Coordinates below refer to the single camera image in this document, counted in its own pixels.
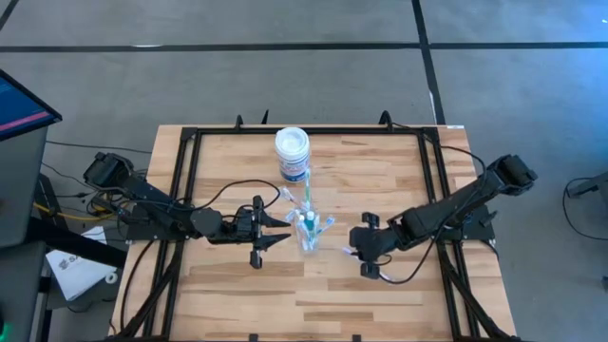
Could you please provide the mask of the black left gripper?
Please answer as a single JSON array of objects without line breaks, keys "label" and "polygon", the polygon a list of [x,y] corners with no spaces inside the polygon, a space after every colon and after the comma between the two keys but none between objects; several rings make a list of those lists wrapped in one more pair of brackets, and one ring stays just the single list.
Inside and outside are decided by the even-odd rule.
[{"label": "black left gripper", "polygon": [[251,205],[240,207],[231,221],[222,223],[221,242],[224,244],[251,243],[249,263],[254,269],[262,268],[261,251],[289,238],[290,234],[262,235],[261,225],[268,228],[290,227],[291,223],[270,217],[262,211],[264,202],[261,196],[254,196]]}]

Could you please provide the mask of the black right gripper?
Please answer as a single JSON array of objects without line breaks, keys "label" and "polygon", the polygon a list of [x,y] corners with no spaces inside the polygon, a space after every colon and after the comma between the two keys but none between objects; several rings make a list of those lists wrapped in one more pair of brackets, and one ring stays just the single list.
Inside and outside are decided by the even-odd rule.
[{"label": "black right gripper", "polygon": [[357,226],[350,230],[349,244],[354,249],[352,254],[362,262],[361,276],[378,279],[381,267],[378,258],[400,249],[403,244],[391,228],[379,228],[380,218],[377,215],[364,212],[361,220],[366,226]]}]

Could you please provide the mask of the clear acrylic organizer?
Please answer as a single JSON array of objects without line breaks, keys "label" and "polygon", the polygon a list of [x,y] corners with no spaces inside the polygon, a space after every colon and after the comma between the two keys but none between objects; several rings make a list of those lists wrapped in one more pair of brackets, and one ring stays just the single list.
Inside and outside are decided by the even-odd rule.
[{"label": "clear acrylic organizer", "polygon": [[[315,223],[321,221],[320,216],[315,212]],[[298,238],[299,246],[304,253],[311,253],[317,249],[319,237],[315,235],[313,239],[308,239],[306,225],[304,223],[306,214],[295,216],[295,231]]]}]

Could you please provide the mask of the white wipes canister blue label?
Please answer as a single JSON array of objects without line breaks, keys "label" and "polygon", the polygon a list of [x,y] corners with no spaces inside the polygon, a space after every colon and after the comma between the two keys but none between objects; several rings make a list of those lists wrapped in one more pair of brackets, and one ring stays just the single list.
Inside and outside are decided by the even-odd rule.
[{"label": "white wipes canister blue label", "polygon": [[275,134],[279,173],[285,181],[300,182],[310,167],[311,146],[308,134],[299,127],[285,127]]}]

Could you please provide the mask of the white paper booklet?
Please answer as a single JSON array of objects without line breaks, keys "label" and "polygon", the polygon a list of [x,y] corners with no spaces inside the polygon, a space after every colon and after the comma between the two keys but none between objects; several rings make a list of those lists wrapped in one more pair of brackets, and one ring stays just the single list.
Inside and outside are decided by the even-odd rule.
[{"label": "white paper booklet", "polygon": [[114,284],[119,278],[116,267],[63,251],[48,252],[46,258],[67,301],[76,299],[99,282]]}]

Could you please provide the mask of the black floor beam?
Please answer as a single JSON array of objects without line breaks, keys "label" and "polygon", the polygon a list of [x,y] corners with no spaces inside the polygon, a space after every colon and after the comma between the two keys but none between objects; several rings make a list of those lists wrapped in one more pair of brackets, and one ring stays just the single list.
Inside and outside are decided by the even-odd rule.
[{"label": "black floor beam", "polygon": [[51,249],[120,269],[127,257],[125,251],[34,217],[29,219],[26,240],[43,241]]}]

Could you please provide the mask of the blue display screen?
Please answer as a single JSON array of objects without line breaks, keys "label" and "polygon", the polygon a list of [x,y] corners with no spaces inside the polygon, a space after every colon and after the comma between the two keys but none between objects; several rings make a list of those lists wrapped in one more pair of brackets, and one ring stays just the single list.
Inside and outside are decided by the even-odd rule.
[{"label": "blue display screen", "polygon": [[58,111],[0,68],[0,142],[62,119]]}]

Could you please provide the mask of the black metal table frame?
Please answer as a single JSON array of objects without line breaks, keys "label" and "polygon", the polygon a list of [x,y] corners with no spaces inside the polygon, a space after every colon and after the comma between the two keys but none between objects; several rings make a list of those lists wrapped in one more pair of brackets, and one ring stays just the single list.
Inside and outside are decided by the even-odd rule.
[{"label": "black metal table frame", "polygon": [[[432,126],[442,152],[387,124],[310,125],[313,203],[335,223],[311,255],[291,236],[250,266],[247,245],[139,241],[129,247],[110,330],[120,340],[181,341],[455,341],[473,321],[440,269],[440,249],[424,243],[398,253],[388,272],[401,285],[360,275],[342,252],[364,212],[382,218],[437,200],[473,179],[466,132]],[[128,324],[152,291],[157,269],[178,264],[150,320]]]}]

